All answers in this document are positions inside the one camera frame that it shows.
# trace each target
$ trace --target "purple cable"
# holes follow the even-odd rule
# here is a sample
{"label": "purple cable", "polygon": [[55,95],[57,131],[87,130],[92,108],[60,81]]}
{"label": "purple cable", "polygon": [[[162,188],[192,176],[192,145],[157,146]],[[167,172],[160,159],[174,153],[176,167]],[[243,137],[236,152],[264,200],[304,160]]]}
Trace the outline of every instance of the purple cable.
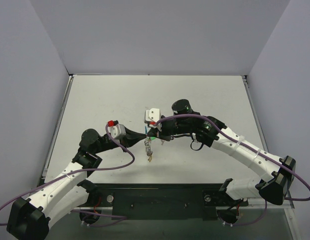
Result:
{"label": "purple cable", "polygon": [[119,220],[116,220],[114,222],[107,223],[107,224],[89,224],[88,225],[88,226],[93,227],[93,228],[102,228],[102,227],[112,226],[112,225],[115,225],[115,224],[127,219],[126,216],[107,215],[107,214],[101,214],[101,213],[95,213],[95,212],[83,211],[83,210],[72,210],[71,212],[72,213],[82,213],[82,214],[96,215],[96,216],[100,216],[100,217],[119,219]]}
{"label": "purple cable", "polygon": [[[38,187],[36,187],[36,188],[34,188],[34,189],[31,189],[31,190],[28,190],[28,191],[26,191],[26,192],[23,192],[23,193],[21,193],[20,195],[18,195],[18,196],[16,196],[16,197],[12,198],[11,200],[5,202],[2,206],[0,206],[0,211],[1,211],[3,208],[5,208],[7,205],[9,205],[10,203],[14,202],[16,199],[21,198],[21,197],[23,197],[23,196],[25,196],[25,195],[27,195],[27,194],[31,194],[31,193],[34,193],[34,192],[36,192],[36,191],[39,191],[39,190],[41,190],[42,188],[45,188],[45,187],[47,187],[48,185],[51,185],[51,184],[53,184],[53,183],[55,183],[55,182],[57,182],[57,181],[59,181],[59,180],[65,178],[67,175],[76,174],[76,173],[80,173],[80,172],[87,172],[87,171],[107,171],[107,170],[122,169],[122,168],[128,167],[129,165],[131,165],[132,163],[134,163],[134,161],[135,161],[135,156],[133,155],[133,153],[132,153],[130,150],[128,150],[126,147],[124,147],[123,145],[121,145],[119,142],[117,142],[117,141],[111,136],[111,134],[110,134],[109,131],[108,131],[108,126],[109,126],[109,125],[106,124],[106,126],[105,126],[105,131],[106,131],[108,137],[110,138],[110,140],[112,140],[117,146],[119,146],[121,149],[123,149],[124,152],[128,153],[129,155],[131,155],[132,160],[131,160],[129,163],[124,164],[124,165],[121,165],[121,166],[115,166],[115,167],[106,167],[106,168],[86,168],[86,169],[79,169],[79,170],[75,170],[75,171],[69,172],[69,173],[67,173],[67,174],[64,174],[63,176],[57,177],[57,178],[53,179],[52,181],[49,181],[49,182],[47,182],[47,183],[44,183],[43,185],[40,185],[40,186],[38,186]],[[7,223],[0,223],[0,226],[7,226]]]}
{"label": "purple cable", "polygon": [[247,225],[251,225],[251,224],[257,223],[259,220],[261,220],[263,217],[265,217],[266,212],[267,212],[267,201],[265,200],[265,208],[264,208],[263,213],[262,213],[258,218],[256,218],[254,221],[231,224],[231,223],[228,223],[228,222],[226,222],[225,220],[223,220],[223,219],[221,218],[221,216],[220,216],[219,213],[218,213],[218,217],[219,217],[219,219],[222,220],[226,225],[229,225],[229,226],[232,226],[232,227],[240,227],[240,226],[247,226]]}
{"label": "purple cable", "polygon": [[[164,117],[162,119],[160,119],[159,121],[156,122],[156,124],[154,126],[157,126],[158,124],[165,122],[167,120],[171,120],[171,119],[179,119],[179,118],[198,118],[198,119],[202,119],[204,121],[209,122],[220,134],[222,134],[225,138],[231,140],[234,143],[237,143],[238,141],[230,136],[228,136],[227,134],[225,134],[224,132],[222,132],[218,126],[216,126],[216,124],[210,120],[209,118],[205,117],[205,116],[201,116],[201,115],[197,115],[197,114],[180,114],[180,115],[174,115],[174,116],[168,116],[168,117]],[[240,145],[244,146],[245,148],[251,150],[254,153],[257,153],[258,151],[255,150],[254,148],[252,148],[251,146],[241,142]],[[280,168],[284,169],[285,171],[289,172],[290,174],[292,174],[294,177],[296,177],[299,181],[301,181],[309,190],[310,192],[310,185],[303,179],[301,178],[298,174],[296,174],[294,171],[290,170],[288,167],[278,163],[277,161],[271,159],[270,157],[262,154],[261,152],[258,153],[258,155],[262,156],[263,158],[271,161],[272,163],[276,164],[277,166],[279,166]],[[302,202],[306,202],[306,201],[310,201],[310,196],[307,198],[291,198],[291,197],[285,197],[285,200],[289,200],[289,201],[302,201]]]}

